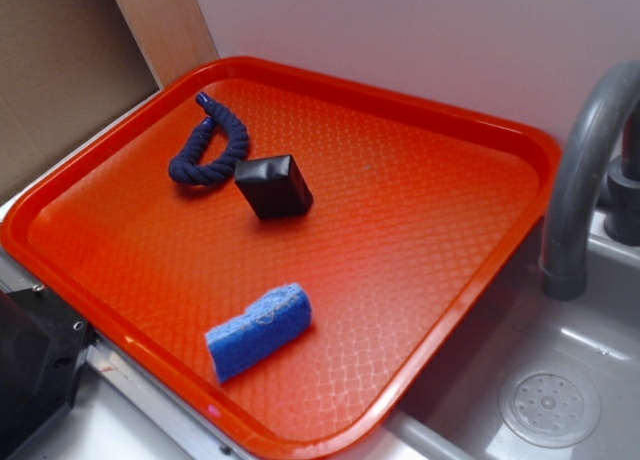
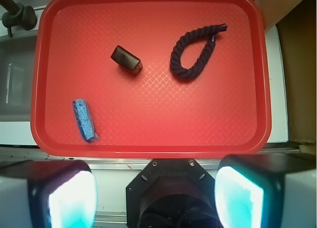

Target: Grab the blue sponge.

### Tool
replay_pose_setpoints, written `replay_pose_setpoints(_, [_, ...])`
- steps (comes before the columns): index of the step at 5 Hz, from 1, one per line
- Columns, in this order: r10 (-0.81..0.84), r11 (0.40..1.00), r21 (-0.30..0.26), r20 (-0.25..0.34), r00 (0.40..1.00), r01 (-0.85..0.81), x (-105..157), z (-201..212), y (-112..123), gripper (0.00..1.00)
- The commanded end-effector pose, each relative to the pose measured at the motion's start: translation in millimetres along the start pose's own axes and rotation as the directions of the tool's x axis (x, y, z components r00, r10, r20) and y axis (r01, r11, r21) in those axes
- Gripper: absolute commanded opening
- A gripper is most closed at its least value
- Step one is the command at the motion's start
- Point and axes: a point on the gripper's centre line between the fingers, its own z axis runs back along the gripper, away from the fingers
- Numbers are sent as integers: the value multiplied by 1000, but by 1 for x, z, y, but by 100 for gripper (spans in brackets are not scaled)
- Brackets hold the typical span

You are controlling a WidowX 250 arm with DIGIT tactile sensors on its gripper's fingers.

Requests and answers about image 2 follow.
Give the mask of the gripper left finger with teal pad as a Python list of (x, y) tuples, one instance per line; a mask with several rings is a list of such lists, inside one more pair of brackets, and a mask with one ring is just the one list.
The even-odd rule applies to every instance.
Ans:
[(97, 196), (85, 161), (0, 163), (2, 228), (91, 228)]

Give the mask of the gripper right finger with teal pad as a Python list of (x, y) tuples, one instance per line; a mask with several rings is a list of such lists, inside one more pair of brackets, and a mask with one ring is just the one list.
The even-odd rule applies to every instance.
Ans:
[(220, 161), (214, 194), (225, 228), (315, 228), (316, 156), (227, 155)]

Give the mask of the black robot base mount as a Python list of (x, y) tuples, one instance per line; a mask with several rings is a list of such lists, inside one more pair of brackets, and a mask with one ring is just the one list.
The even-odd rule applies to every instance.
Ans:
[(194, 159), (154, 159), (126, 186), (129, 228), (220, 228), (215, 178)]

